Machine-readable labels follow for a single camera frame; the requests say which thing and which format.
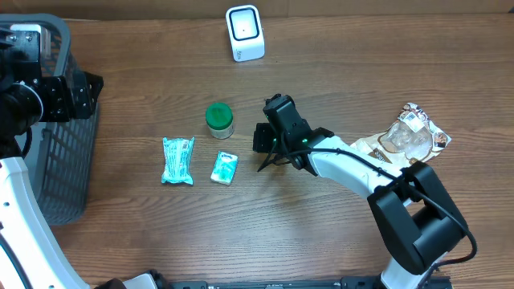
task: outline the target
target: small blue packet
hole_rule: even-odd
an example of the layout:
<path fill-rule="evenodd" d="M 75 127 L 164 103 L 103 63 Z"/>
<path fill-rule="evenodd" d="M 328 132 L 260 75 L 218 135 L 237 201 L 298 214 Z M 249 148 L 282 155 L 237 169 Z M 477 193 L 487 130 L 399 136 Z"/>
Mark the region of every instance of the small blue packet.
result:
<path fill-rule="evenodd" d="M 193 154 L 194 137 L 191 140 L 173 139 L 168 140 L 166 137 L 162 139 L 164 146 L 164 158 L 166 164 L 161 182 L 172 184 L 186 183 L 193 184 L 193 178 L 190 174 L 190 161 Z"/>
<path fill-rule="evenodd" d="M 219 152 L 210 179 L 220 184 L 230 185 L 232 179 L 234 179 L 235 168 L 237 168 L 237 166 L 238 156 Z"/>

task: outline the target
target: dark blue square outline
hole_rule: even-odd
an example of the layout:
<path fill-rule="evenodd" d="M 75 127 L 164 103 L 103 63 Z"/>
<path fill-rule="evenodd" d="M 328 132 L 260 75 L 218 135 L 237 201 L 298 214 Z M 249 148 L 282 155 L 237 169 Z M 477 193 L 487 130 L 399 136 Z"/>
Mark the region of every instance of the dark blue square outline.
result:
<path fill-rule="evenodd" d="M 235 37 L 235 33 L 234 33 L 234 24 L 232 23 L 232 13 L 239 12 L 239 11 L 245 11 L 245 10 L 251 10 L 251 12 L 254 14 L 255 28 L 257 28 L 256 29 L 257 30 L 257 35 L 256 36 L 252 36 L 252 37 L 246 37 L 245 39 L 238 39 L 237 37 Z M 232 10 L 228 14 L 228 18 L 230 19 L 230 28 L 232 29 L 232 36 L 234 37 L 235 40 L 243 41 L 243 40 L 248 40 L 248 39 L 256 39 L 257 37 L 259 37 L 259 35 L 260 35 L 259 23 L 257 22 L 257 15 L 255 15 L 255 10 L 253 10 L 251 8 L 242 8 L 242 9 Z"/>

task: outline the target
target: wooden table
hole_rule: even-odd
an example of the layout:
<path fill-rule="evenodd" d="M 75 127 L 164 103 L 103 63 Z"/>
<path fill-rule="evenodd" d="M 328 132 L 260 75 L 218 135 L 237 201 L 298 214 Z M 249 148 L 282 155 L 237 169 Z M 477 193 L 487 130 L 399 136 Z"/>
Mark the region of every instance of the wooden table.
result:
<path fill-rule="evenodd" d="M 429 163 L 479 243 L 442 274 L 514 287 L 511 14 L 269 18 L 267 54 L 248 63 L 231 59 L 224 19 L 69 25 L 77 61 L 105 80 L 86 213 L 53 228 L 87 282 L 149 268 L 209 282 L 378 275 L 390 255 L 366 200 L 292 167 L 256 172 L 255 124 L 282 92 L 349 143 L 420 104 L 453 137 Z M 215 101 L 235 112 L 228 140 L 207 130 Z M 196 137 L 194 186 L 161 184 L 163 136 Z M 218 150 L 240 157 L 231 186 L 210 181 Z"/>

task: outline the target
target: wall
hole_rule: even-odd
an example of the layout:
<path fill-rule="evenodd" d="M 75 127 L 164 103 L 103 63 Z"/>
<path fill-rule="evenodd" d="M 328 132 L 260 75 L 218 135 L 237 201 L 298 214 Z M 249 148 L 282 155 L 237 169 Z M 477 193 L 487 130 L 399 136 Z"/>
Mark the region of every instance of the wall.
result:
<path fill-rule="evenodd" d="M 514 0 L 0 0 L 0 9 L 79 19 L 222 18 L 247 3 L 262 17 L 506 13 L 514 7 Z"/>

